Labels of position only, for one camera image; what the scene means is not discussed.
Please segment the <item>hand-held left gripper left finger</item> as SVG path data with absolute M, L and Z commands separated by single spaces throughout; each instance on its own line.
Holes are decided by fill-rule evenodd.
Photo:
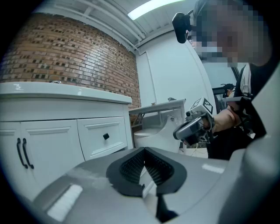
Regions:
M 41 220 L 46 224 L 158 224 L 141 197 L 120 194 L 106 175 L 111 163 L 135 151 L 88 160 L 51 183 L 33 202 Z

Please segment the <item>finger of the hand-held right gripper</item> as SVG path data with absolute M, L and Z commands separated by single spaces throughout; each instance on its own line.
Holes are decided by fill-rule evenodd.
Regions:
M 195 118 L 186 121 L 174 130 L 174 138 L 176 140 L 183 140 L 190 137 L 203 129 L 203 119 Z

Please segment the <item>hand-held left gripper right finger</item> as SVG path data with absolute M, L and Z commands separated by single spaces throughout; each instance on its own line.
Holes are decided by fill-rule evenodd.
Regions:
M 145 165 L 156 185 L 155 216 L 160 222 L 168 222 L 184 216 L 205 198 L 228 161 L 146 147 Z

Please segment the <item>white cabinet door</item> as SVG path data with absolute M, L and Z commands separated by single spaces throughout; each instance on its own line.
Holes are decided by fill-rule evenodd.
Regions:
M 24 169 L 18 155 L 20 137 L 19 122 L 0 122 L 0 164 L 10 185 L 18 194 L 22 193 L 21 174 Z
M 74 119 L 22 122 L 21 136 L 31 173 L 27 187 L 27 198 L 31 201 L 45 187 L 84 161 Z

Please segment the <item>ceiling light panel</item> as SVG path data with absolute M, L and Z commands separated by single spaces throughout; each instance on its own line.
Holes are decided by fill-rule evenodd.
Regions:
M 137 18 L 143 16 L 144 14 L 153 11 L 155 9 L 158 9 L 160 7 L 177 3 L 177 2 L 182 2 L 185 0 L 150 0 L 137 8 L 133 9 L 130 11 L 127 16 L 132 19 L 133 21 L 136 20 Z

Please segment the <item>white sink basin top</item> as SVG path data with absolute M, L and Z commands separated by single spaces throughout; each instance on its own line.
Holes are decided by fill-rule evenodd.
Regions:
M 131 104 L 131 97 L 86 87 L 43 82 L 0 83 L 0 98 L 57 98 Z

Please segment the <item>white table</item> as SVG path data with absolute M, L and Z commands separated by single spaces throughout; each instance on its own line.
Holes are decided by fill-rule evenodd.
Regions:
M 148 127 L 162 127 L 168 115 L 179 119 L 179 126 L 185 121 L 185 99 L 145 106 L 129 110 L 135 119 L 131 125 L 133 134 Z

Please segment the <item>tall white drawer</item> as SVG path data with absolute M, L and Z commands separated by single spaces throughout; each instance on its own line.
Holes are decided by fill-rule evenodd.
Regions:
M 124 117 L 78 119 L 81 149 L 86 161 L 103 157 L 127 147 Z

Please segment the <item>white vanity cabinet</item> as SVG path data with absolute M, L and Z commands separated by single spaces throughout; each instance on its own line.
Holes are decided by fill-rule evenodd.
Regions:
M 123 149 L 131 149 L 133 143 L 127 104 L 54 98 L 14 98 L 0 101 L 0 122 L 19 122 L 20 136 L 22 122 L 71 119 L 77 121 L 78 119 L 121 116 L 124 117 L 127 139 L 127 147 Z M 21 174 L 22 193 L 19 195 L 27 198 L 27 187 L 28 181 L 31 179 L 31 173 L 29 172 L 29 166 L 22 149 L 22 136 L 20 137 L 20 146 L 17 147 L 17 150 L 22 166 L 24 167 Z

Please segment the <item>white ceiling pipe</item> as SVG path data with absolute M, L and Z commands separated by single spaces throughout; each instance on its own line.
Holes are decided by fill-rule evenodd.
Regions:
M 82 11 L 83 17 L 130 50 L 136 50 L 141 41 L 146 38 L 140 29 L 111 0 L 76 0 L 76 7 Z

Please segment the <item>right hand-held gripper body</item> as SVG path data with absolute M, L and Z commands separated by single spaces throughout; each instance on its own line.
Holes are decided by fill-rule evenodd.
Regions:
M 204 97 L 196 100 L 191 108 L 186 112 L 186 122 L 191 125 L 191 134 L 186 137 L 186 142 L 190 145 L 196 143 L 209 144 L 213 135 L 214 128 L 213 106 Z

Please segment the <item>person's black shirt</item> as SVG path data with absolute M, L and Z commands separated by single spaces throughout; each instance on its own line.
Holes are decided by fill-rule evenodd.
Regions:
M 241 123 L 213 133 L 214 140 L 207 147 L 209 158 L 229 160 L 234 151 L 245 149 L 254 140 L 266 134 L 257 101 L 268 80 L 269 75 L 263 66 L 248 63 L 242 68 L 233 94 L 235 101 L 228 103 L 239 116 Z

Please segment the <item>person's right forearm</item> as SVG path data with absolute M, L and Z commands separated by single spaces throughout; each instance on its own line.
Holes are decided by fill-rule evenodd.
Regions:
M 228 106 L 214 117 L 212 133 L 230 129 L 241 123 L 239 116 Z

